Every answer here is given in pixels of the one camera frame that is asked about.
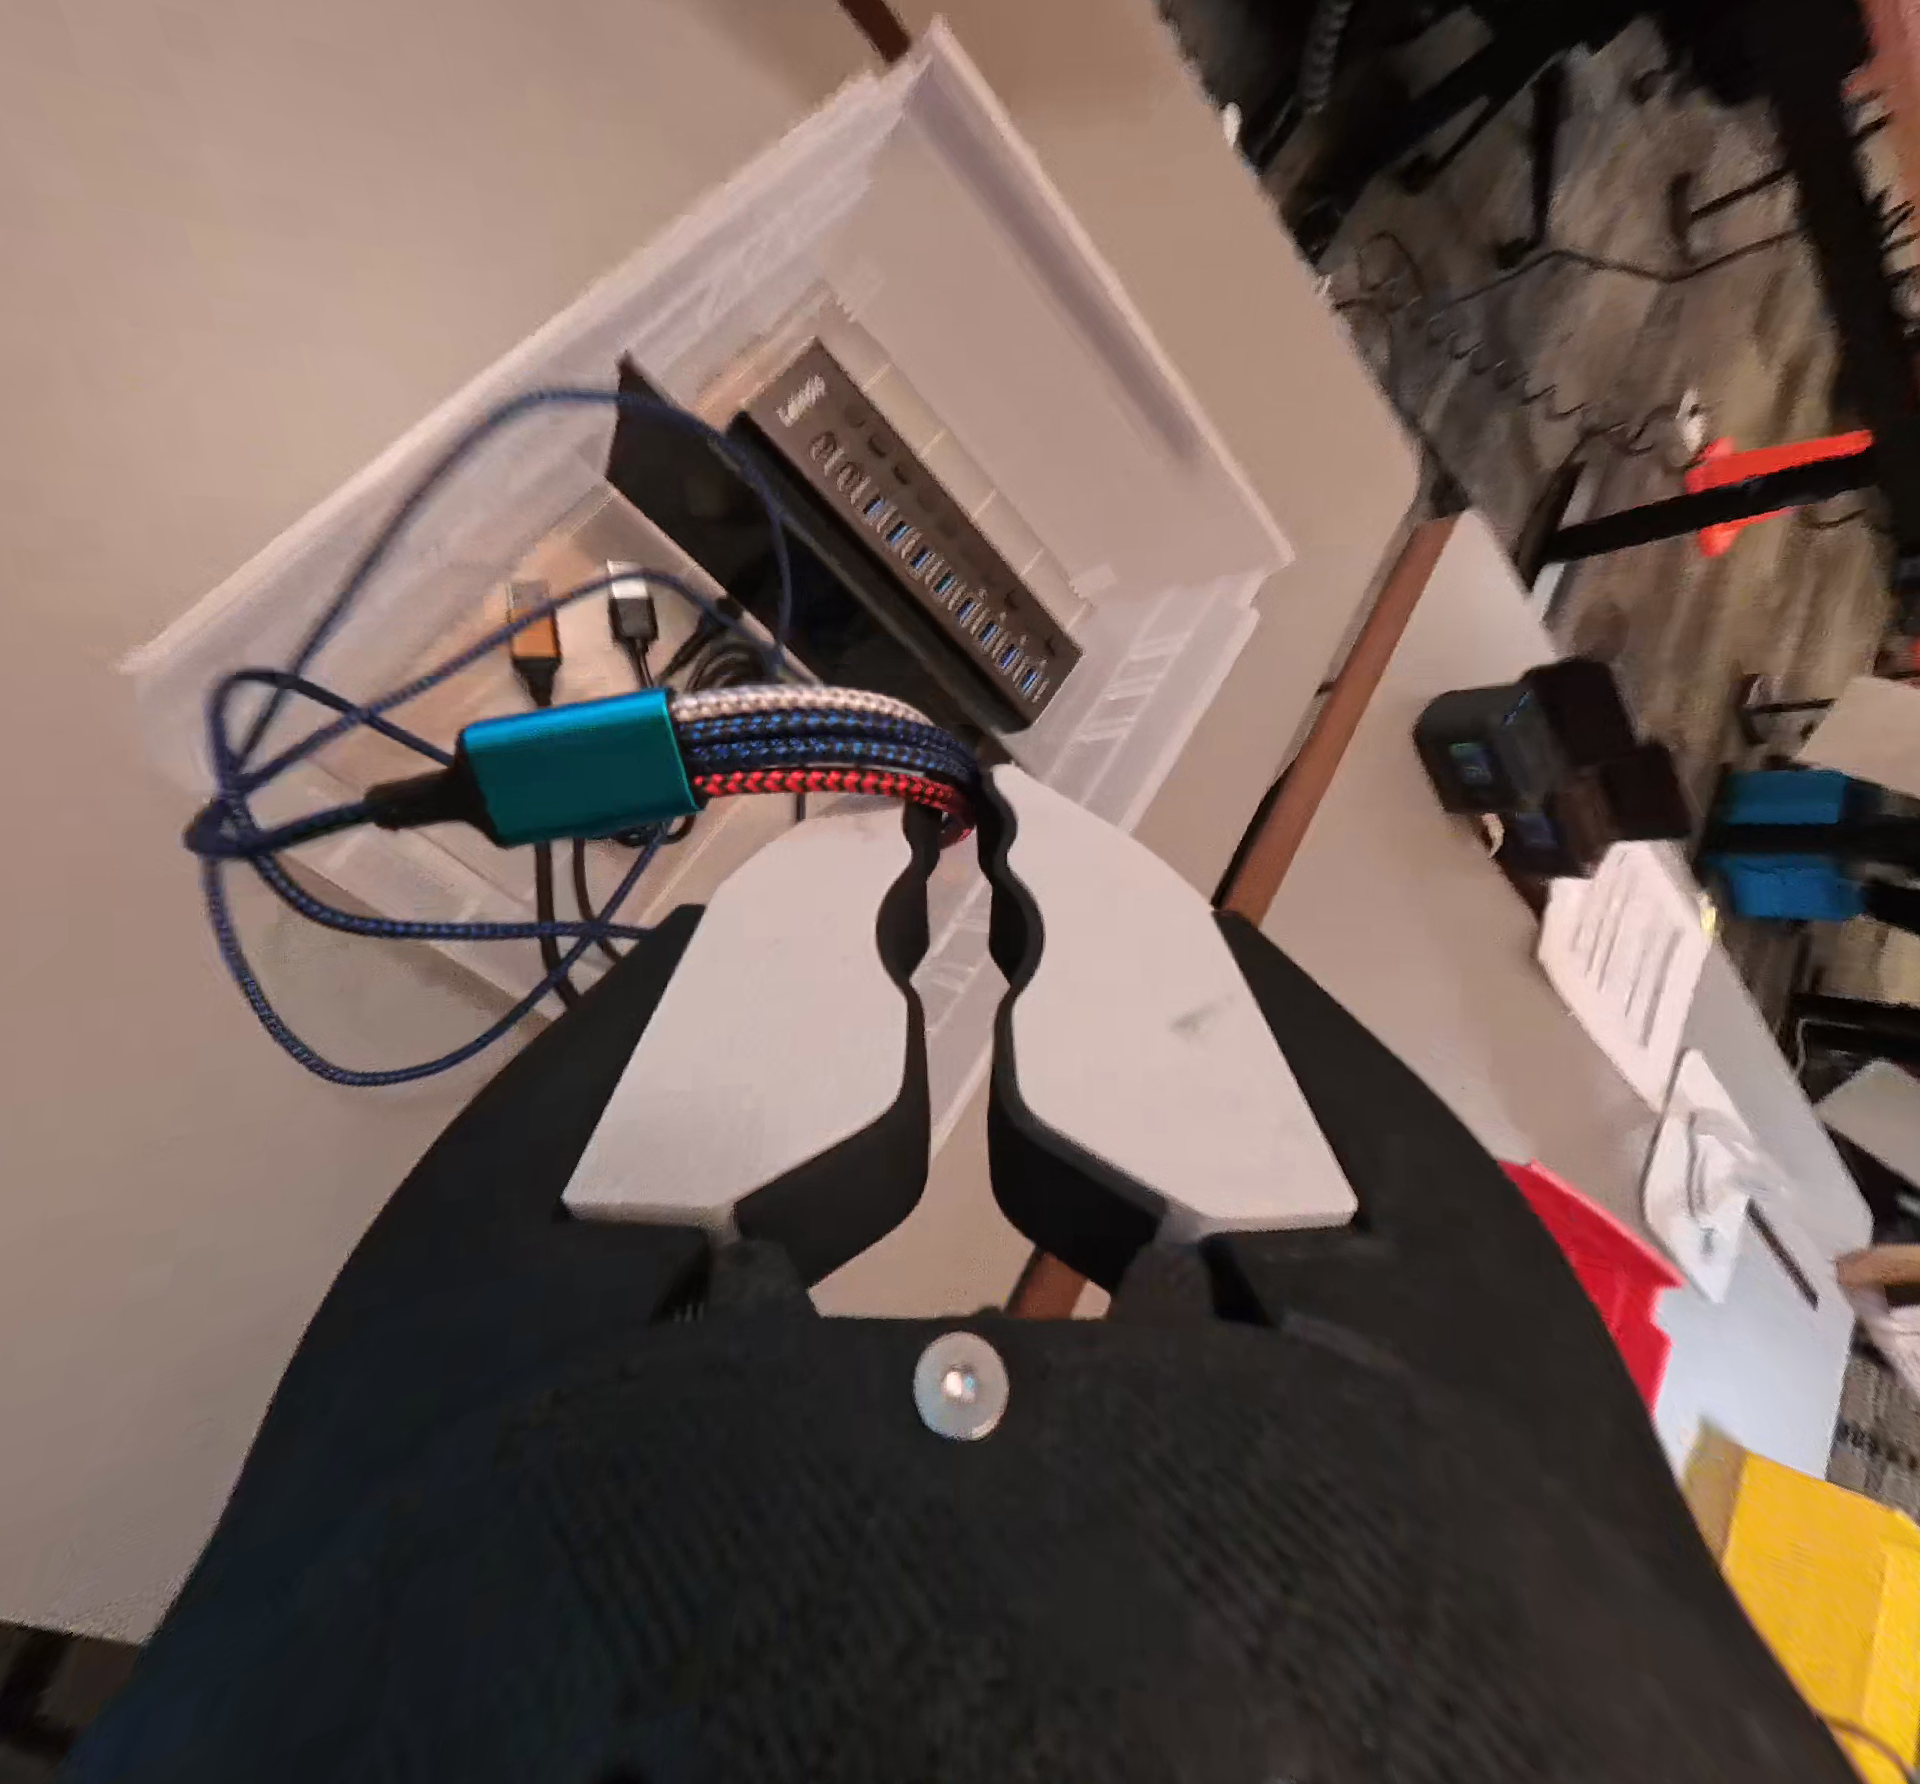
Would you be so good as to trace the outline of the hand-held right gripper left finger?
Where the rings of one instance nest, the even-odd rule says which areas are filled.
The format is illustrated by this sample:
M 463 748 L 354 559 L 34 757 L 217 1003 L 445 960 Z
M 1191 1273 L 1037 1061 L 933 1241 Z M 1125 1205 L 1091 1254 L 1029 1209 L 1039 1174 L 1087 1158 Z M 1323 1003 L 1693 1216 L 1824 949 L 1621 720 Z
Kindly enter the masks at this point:
M 575 1221 L 774 1244 L 817 1284 L 924 1195 L 933 814 L 837 811 L 712 896 L 563 1190 Z

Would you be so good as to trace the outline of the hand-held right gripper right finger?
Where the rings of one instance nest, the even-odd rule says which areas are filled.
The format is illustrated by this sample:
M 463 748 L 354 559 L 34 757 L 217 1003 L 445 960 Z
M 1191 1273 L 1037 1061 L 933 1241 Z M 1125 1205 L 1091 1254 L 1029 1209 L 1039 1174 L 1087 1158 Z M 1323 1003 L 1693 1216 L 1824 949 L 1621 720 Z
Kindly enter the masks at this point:
M 1037 1251 L 1118 1284 L 1156 1244 L 1358 1218 L 1274 1017 L 1199 890 L 1016 766 L 983 777 L 976 847 L 1003 978 L 992 1183 Z

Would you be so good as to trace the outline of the clear plastic bin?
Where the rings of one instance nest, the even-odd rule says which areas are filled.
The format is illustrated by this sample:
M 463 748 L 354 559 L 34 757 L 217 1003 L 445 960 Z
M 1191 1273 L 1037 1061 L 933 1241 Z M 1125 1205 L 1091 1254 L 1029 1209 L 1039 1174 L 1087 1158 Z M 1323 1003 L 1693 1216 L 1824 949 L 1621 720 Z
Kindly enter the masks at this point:
M 812 676 L 613 489 L 621 356 L 739 462 L 819 337 L 1069 628 L 1029 732 L 858 610 Z M 778 835 L 1016 766 L 1137 831 L 1276 522 L 947 30 L 822 105 L 131 662 L 222 962 L 342 1087 L 583 999 Z

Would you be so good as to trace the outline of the grey desk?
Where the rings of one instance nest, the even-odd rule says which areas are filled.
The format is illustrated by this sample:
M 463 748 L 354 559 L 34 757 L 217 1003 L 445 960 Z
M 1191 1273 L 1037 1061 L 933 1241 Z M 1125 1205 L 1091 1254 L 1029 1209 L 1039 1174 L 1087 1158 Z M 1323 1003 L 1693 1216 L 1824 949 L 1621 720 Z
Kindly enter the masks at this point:
M 1142 836 L 1226 869 L 1419 489 L 1152 0 L 947 21 L 1294 547 Z M 851 75 L 838 0 L 4 0 L 4 1624 L 137 1639 L 481 1069 L 335 1091 L 117 666 Z

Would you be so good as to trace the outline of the white table with wood edge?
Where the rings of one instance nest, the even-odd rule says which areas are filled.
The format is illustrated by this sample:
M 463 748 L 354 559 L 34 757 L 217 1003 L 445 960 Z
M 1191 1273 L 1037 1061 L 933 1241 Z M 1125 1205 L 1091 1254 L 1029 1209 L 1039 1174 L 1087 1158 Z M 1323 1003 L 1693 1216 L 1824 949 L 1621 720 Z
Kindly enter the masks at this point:
M 1408 737 L 1436 693 L 1547 662 L 1549 633 L 1479 516 L 1422 525 L 1382 584 L 1342 673 L 1296 736 L 1269 824 L 1288 858 L 1238 911 L 1411 1065 L 1490 1151 L 1539 1158 L 1640 1225 L 1655 1115 L 1576 1030 L 1531 955 L 1521 897 L 1446 817 Z M 1841 1419 L 1855 1314 L 1833 1278 L 1868 1211 L 1724 951 L 1686 1027 L 1775 1164 L 1764 1216 L 1805 1272 L 1744 1248 L 1722 1300 L 1668 1294 L 1668 1378 L 1654 1413 L 1675 1465 L 1699 1429 L 1821 1480 Z

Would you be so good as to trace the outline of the white paper sheet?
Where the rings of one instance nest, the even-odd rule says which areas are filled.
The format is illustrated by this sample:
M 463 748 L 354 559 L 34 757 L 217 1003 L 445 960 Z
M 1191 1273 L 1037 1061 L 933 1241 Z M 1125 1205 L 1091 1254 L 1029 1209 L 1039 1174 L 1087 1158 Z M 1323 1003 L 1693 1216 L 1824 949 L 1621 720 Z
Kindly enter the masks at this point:
M 1650 1110 L 1666 1105 L 1717 930 L 1717 906 L 1666 841 L 1618 843 L 1589 875 L 1549 881 L 1537 965 Z

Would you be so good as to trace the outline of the red plastic bin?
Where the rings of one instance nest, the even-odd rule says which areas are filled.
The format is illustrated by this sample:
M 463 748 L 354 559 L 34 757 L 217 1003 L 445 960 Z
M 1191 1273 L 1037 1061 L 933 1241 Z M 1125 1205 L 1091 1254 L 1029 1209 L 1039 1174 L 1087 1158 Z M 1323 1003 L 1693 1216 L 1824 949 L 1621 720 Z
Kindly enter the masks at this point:
M 1672 1351 L 1660 1311 L 1664 1299 L 1682 1286 L 1680 1269 L 1547 1166 L 1502 1164 L 1501 1170 L 1573 1267 L 1645 1411 L 1655 1411 Z

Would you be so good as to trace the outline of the black multiport USB hub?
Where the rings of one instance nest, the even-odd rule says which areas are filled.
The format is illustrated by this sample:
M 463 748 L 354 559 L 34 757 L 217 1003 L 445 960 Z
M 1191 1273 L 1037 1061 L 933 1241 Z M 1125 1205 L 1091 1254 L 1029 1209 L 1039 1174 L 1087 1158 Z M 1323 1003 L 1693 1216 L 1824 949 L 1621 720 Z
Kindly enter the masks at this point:
M 1029 732 L 1084 653 L 850 369 L 810 335 L 730 434 L 778 472 L 795 522 L 972 721 Z

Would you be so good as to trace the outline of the black power adapter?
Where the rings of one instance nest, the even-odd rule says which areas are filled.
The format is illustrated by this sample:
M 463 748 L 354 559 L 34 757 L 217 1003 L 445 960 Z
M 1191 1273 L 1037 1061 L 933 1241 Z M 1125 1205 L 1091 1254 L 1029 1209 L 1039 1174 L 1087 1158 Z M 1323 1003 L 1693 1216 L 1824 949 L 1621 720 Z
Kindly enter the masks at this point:
M 676 405 L 621 356 L 606 476 L 660 535 L 812 676 L 842 662 L 845 612 L 858 601 L 805 537 L 782 484 L 705 434 L 668 421 Z

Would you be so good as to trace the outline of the white device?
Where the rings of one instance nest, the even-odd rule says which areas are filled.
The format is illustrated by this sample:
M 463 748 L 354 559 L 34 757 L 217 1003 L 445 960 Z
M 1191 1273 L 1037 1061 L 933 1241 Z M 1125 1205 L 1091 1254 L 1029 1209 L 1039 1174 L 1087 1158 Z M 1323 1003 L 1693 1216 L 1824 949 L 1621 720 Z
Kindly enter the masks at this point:
M 1734 1095 L 1707 1054 L 1689 1047 L 1650 1139 L 1643 1218 L 1668 1266 L 1708 1305 L 1720 1305 L 1734 1288 L 1758 1166 L 1755 1137 Z

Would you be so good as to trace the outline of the blue plastic object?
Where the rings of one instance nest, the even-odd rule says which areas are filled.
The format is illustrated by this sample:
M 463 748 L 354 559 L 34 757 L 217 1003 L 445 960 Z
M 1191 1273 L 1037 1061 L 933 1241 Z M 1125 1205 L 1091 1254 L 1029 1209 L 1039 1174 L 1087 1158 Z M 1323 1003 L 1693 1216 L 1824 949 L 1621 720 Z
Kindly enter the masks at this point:
M 1694 862 L 1747 923 L 1918 932 L 1917 799 L 1841 770 L 1722 773 Z

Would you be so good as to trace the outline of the orange object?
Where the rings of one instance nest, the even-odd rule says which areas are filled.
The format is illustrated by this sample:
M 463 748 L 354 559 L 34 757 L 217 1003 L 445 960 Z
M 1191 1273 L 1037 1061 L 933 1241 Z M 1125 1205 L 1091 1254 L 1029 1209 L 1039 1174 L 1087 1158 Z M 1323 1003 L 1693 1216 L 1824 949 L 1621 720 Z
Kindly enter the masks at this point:
M 1717 507 L 1738 499 L 1760 499 L 1758 512 L 1720 516 L 1694 532 L 1699 555 L 1717 561 L 1734 551 L 1742 532 L 1784 512 L 1824 505 L 1850 496 L 1876 475 L 1877 440 L 1870 430 L 1803 437 L 1761 450 L 1738 450 L 1734 440 L 1710 441 L 1689 464 L 1682 487 L 1689 497 Z

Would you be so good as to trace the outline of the yellow plastic bin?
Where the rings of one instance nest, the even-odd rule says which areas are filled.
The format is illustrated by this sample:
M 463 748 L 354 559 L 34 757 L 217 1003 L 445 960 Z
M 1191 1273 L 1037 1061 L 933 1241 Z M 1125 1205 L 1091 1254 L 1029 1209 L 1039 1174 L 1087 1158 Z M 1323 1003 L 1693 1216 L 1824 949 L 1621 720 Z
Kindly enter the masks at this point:
M 1749 1622 L 1860 1780 L 1917 1780 L 1918 1526 L 1704 1424 L 1694 1519 Z

